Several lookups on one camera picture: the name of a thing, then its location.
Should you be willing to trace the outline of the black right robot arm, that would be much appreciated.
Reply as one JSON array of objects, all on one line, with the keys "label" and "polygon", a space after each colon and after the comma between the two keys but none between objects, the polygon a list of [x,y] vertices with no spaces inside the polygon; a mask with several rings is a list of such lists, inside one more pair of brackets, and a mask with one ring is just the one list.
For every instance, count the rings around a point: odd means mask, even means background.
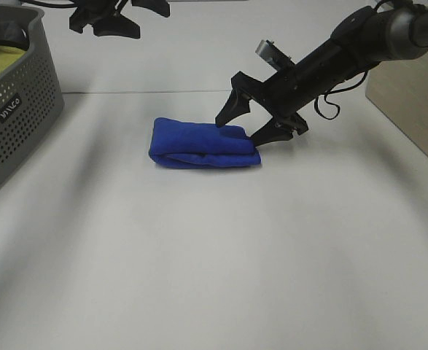
[{"label": "black right robot arm", "polygon": [[232,91],[215,123],[221,128],[250,111],[255,101],[271,119],[251,139],[256,146],[288,141],[308,131],[298,114],[310,102],[340,93],[337,86],[353,77],[366,76],[384,61],[420,58],[428,52],[428,8],[412,1],[393,1],[379,11],[366,6],[343,20],[330,38],[304,59],[293,63],[272,41],[263,40],[256,53],[275,69],[261,82],[243,72],[231,79]]}]

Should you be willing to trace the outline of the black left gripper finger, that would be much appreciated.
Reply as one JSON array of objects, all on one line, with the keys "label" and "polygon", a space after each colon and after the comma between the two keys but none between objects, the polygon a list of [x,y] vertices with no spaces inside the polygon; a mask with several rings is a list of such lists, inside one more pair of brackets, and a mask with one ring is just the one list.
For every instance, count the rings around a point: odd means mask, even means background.
[{"label": "black left gripper finger", "polygon": [[151,10],[165,18],[171,15],[170,4],[166,0],[132,0],[131,5]]},{"label": "black left gripper finger", "polygon": [[93,28],[93,34],[98,37],[121,36],[130,39],[141,37],[139,25],[112,8],[106,12],[91,12],[84,7],[77,8],[69,18],[69,28],[82,34],[87,25]]}]

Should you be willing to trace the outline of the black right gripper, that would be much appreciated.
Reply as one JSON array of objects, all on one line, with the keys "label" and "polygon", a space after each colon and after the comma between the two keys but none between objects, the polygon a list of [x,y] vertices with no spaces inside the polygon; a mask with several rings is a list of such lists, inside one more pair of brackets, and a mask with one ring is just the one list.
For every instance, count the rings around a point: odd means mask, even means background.
[{"label": "black right gripper", "polygon": [[277,71],[265,81],[238,72],[231,78],[232,91],[215,117],[218,128],[243,114],[250,113],[251,100],[262,106],[272,118],[250,138],[258,147],[277,141],[289,141],[293,133],[308,131],[307,122],[296,113],[345,80],[345,52],[314,50],[293,67]]}]

